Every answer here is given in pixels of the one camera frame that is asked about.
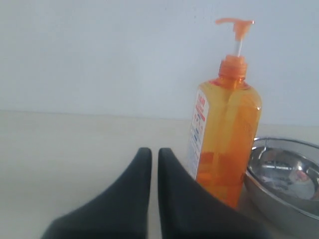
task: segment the orange pump nozzle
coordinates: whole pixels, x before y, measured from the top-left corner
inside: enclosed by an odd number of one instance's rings
[[[246,77],[247,63],[245,63],[244,57],[240,56],[242,40],[249,31],[250,26],[254,24],[254,21],[244,21],[236,18],[221,18],[215,21],[216,24],[226,22],[234,24],[233,31],[235,32],[236,47],[235,54],[227,55],[226,59],[221,62],[219,76],[244,79]]]

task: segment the orange liquid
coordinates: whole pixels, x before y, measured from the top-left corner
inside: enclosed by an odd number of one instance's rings
[[[209,103],[196,180],[225,204],[236,208],[260,114],[258,93],[243,79],[199,86]]]

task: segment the white label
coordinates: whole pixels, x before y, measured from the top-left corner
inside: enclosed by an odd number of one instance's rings
[[[200,152],[203,145],[209,104],[203,91],[198,90],[196,103],[190,126],[188,141],[188,172],[195,179],[199,164]]]

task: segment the white countertop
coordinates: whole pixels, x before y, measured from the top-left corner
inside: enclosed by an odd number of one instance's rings
[[[189,121],[0,112],[0,238],[36,239],[54,218],[104,191],[139,147],[153,152],[151,239],[160,239],[157,153],[170,147],[185,164]],[[319,127],[260,125],[257,135],[319,144]],[[293,239],[265,219],[245,194],[241,211],[275,239]]]

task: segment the white wall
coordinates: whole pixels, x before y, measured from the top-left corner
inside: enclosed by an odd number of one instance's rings
[[[191,117],[196,86],[243,55],[261,122],[319,125],[315,0],[0,0],[0,109]]]

